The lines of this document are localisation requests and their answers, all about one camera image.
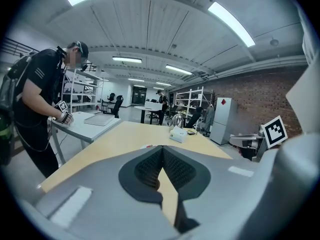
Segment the small white box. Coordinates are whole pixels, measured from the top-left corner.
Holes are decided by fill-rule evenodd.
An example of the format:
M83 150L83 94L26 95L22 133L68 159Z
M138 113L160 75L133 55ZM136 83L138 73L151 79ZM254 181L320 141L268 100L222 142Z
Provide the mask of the small white box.
M89 118L84 120L85 124L94 125L94 126L106 126L115 118L114 115L111 114L94 114Z
M162 104L161 103L156 103L156 102L146 101L144 103L144 107L146 109L151 109L151 110L162 110Z
M178 126L175 126L173 130L170 131L169 138L174 141L183 143L185 142L186 137L187 137L187 131L179 128Z

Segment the gray floor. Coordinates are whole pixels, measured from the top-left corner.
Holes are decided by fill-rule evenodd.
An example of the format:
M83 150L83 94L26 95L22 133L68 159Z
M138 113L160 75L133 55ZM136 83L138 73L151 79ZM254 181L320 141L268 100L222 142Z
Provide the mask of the gray floor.
M150 118L149 112L146 111L144 123L149 124ZM124 121L140 123L141 110L134 108L133 106L121 107L119 110L119 118ZM152 120L153 125L157 125L156 119ZM162 125L167 125L167 121L164 120ZM61 149L66 161L71 159L77 153L82 150L80 140L67 135L64 132L59 131L57 134L59 142L61 143ZM50 144L54 152L57 152L53 139L51 138ZM238 153L238 150L229 144L220 146L220 148L226 152L233 159L241 159L242 157ZM10 185L19 197L27 200L31 204L36 203L43 195L43 192L38 185L44 181L45 177L37 169L35 164L31 161L26 151L22 151L12 158L10 164L3 168L5 175L7 176Z

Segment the brick wall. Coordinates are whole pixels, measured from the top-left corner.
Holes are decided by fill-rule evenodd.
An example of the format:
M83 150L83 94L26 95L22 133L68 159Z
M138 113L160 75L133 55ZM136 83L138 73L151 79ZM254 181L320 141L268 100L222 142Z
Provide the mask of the brick wall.
M232 123L235 135L257 133L259 125L280 115L291 138L302 130L286 94L304 70L305 67L261 70L200 83L183 91L204 86L213 90L217 98L234 98L238 104L237 117Z

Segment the glove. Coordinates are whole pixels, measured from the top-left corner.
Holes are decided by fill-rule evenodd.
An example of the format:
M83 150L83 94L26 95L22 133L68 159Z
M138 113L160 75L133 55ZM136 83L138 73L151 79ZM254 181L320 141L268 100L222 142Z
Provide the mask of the glove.
M74 121L74 118L71 113L68 111L63 111L59 118L55 119L57 122L62 123L64 125L69 125Z

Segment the white refrigerator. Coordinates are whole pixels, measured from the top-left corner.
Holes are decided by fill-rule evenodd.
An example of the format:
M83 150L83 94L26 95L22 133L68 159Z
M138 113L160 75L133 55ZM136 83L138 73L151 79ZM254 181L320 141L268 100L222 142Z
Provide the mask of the white refrigerator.
M218 98L210 139L219 145L228 143L235 122L237 103L232 98Z

